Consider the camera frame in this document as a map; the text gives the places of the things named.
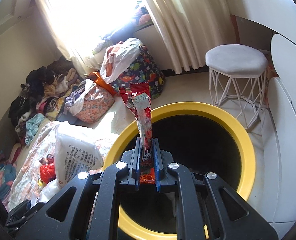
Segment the yellow object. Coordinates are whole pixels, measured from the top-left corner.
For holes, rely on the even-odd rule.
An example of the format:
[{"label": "yellow object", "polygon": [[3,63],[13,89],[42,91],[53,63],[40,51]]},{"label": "yellow object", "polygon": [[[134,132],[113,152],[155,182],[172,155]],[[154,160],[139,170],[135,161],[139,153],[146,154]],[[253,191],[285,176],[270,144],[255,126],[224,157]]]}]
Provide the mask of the yellow object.
[{"label": "yellow object", "polygon": [[206,235],[206,239],[209,239],[209,232],[208,232],[207,225],[204,225],[203,228],[204,228],[204,234]]},{"label": "yellow object", "polygon": [[38,184],[38,186],[39,186],[39,187],[41,187],[41,186],[42,186],[42,184],[43,184],[43,182],[42,182],[40,179],[38,179],[38,182],[37,182],[37,184]]},{"label": "yellow object", "polygon": [[[234,139],[241,159],[241,176],[237,192],[245,200],[251,193],[255,172],[256,159],[252,142],[246,130],[228,112],[205,103],[181,102],[161,106],[152,110],[152,123],[176,115],[198,115],[209,118],[220,124]],[[112,145],[105,160],[104,169],[119,160],[123,150],[138,133],[136,122],[128,125]],[[176,234],[159,233],[144,228],[133,221],[120,206],[119,227],[126,234],[138,240],[176,240]]]}]

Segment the white metal stool legs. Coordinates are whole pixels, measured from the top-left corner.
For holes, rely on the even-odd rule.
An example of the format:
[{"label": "white metal stool legs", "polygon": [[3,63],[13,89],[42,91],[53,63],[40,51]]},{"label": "white metal stool legs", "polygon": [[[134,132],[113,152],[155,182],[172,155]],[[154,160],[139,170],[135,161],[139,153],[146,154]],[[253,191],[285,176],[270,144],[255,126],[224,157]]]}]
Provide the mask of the white metal stool legs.
[{"label": "white metal stool legs", "polygon": [[[227,100],[227,99],[232,99],[232,98],[237,98],[240,106],[240,113],[236,116],[238,119],[240,116],[243,116],[244,121],[245,121],[245,128],[246,130],[249,130],[251,126],[254,124],[254,122],[257,120],[259,117],[259,111],[263,107],[263,101],[264,101],[264,89],[265,89],[265,82],[266,82],[266,71],[264,71],[261,75],[259,76],[252,76],[252,77],[247,77],[248,81],[244,88],[240,90],[239,84],[237,79],[238,78],[244,78],[242,76],[232,76],[232,75],[226,75],[223,73],[220,73],[218,71],[215,71],[213,69],[209,69],[209,90],[210,90],[210,96],[212,100],[212,104],[221,107],[222,103]],[[221,84],[219,80],[219,75],[223,74],[228,77],[228,81],[225,87]],[[231,83],[233,83],[233,87],[235,89],[236,94],[235,95],[230,95],[229,94],[229,89],[231,87]],[[214,86],[214,92],[215,95],[212,93],[212,84]],[[250,86],[250,93],[246,97],[245,91],[246,88]],[[222,95],[219,96],[219,90],[220,88],[222,89]],[[246,114],[245,114],[245,109],[250,104],[253,108],[253,117],[251,118],[250,121],[247,122]]]}]

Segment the red snack bag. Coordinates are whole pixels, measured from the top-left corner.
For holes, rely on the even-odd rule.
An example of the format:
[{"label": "red snack bag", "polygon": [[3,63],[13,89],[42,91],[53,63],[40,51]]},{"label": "red snack bag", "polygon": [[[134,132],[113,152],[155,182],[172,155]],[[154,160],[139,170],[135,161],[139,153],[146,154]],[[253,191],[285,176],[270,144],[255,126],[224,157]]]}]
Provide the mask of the red snack bag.
[{"label": "red snack bag", "polygon": [[120,96],[125,105],[134,113],[142,144],[141,183],[155,183],[153,157],[151,154],[151,101],[148,83],[130,84],[130,93],[120,88]]}]

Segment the metal screw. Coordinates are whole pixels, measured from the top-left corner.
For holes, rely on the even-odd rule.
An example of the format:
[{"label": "metal screw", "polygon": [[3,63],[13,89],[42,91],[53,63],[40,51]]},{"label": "metal screw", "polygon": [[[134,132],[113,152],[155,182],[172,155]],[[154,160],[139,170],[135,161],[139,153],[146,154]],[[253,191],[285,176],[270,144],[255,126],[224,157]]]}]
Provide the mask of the metal screw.
[{"label": "metal screw", "polygon": [[214,172],[208,172],[207,173],[207,178],[208,179],[216,179],[217,175]]},{"label": "metal screw", "polygon": [[82,171],[78,174],[78,179],[86,179],[88,177],[88,172]]},{"label": "metal screw", "polygon": [[123,169],[123,168],[125,168],[127,166],[127,163],[125,163],[125,162],[117,162],[116,163],[116,167],[118,168],[118,169]]},{"label": "metal screw", "polygon": [[177,169],[177,168],[179,168],[179,164],[178,163],[170,163],[169,167],[172,169]]}]

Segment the blue gripper pad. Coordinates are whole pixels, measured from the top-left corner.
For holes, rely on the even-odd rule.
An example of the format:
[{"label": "blue gripper pad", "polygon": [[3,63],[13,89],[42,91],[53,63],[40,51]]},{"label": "blue gripper pad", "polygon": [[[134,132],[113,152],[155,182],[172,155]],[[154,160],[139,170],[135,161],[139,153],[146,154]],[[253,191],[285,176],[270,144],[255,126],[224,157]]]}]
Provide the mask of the blue gripper pad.
[{"label": "blue gripper pad", "polygon": [[132,169],[134,170],[134,173],[135,173],[135,177],[134,177],[134,179],[136,180],[135,189],[136,189],[136,191],[138,191],[139,190],[139,180],[140,180],[140,160],[141,160],[141,153],[142,153],[140,137],[137,137],[137,139],[136,139],[135,152],[136,153],[134,155],[134,158],[137,157],[137,159],[134,159],[132,161]]},{"label": "blue gripper pad", "polygon": [[152,156],[153,156],[153,163],[155,168],[155,186],[157,191],[160,191],[160,180],[163,174],[163,164],[160,154],[159,142],[158,138],[154,138],[152,140]]}]

